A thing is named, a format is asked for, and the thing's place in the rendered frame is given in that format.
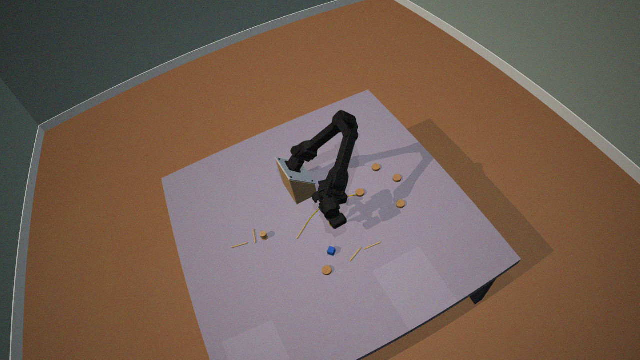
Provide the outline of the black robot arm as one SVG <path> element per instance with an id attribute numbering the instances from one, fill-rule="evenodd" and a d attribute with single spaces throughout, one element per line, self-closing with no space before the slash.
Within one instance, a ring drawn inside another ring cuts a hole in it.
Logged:
<path id="1" fill-rule="evenodd" d="M 338 218 L 340 206 L 346 204 L 348 196 L 345 193 L 348 185 L 348 167 L 357 141 L 358 123 L 354 115 L 349 112 L 338 111 L 333 117 L 332 123 L 318 133 L 311 140 L 306 140 L 291 147 L 291 157 L 285 161 L 290 171 L 301 173 L 304 162 L 310 162 L 317 157 L 318 149 L 330 141 L 338 133 L 342 133 L 343 139 L 339 148 L 334 167 L 329 171 L 325 180 L 318 182 L 318 197 L 321 202 L 323 214 L 326 219 Z"/>

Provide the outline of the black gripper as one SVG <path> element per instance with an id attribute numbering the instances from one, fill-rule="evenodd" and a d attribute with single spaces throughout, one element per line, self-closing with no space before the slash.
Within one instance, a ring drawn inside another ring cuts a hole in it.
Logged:
<path id="1" fill-rule="evenodd" d="M 313 199 L 314 203 L 317 203 L 317 201 L 318 201 L 318 202 L 320 202 L 320 203 L 318 204 L 318 205 L 319 205 L 318 209 L 320 209 L 320 211 L 321 211 L 321 212 L 322 212 L 322 214 L 324 215 L 324 213 L 323 213 L 323 208 L 322 208 L 322 202 L 320 201 L 318 191 L 317 191 L 316 193 L 313 193 L 313 195 L 312 195 L 312 199 Z M 326 219 L 327 219 L 327 218 L 326 218 Z M 337 218 L 334 218 L 334 219 L 327 219 L 327 221 L 329 221 L 329 223 L 331 224 L 331 226 L 332 226 L 334 229 L 337 229 L 337 228 L 339 228 L 339 227 L 341 227 L 342 225 L 344 225 L 344 224 L 346 224 L 346 223 L 347 223 L 347 219 L 346 219 L 345 215 L 343 215 L 343 213 L 339 213 L 339 215 L 338 215 L 338 217 L 337 217 Z"/>

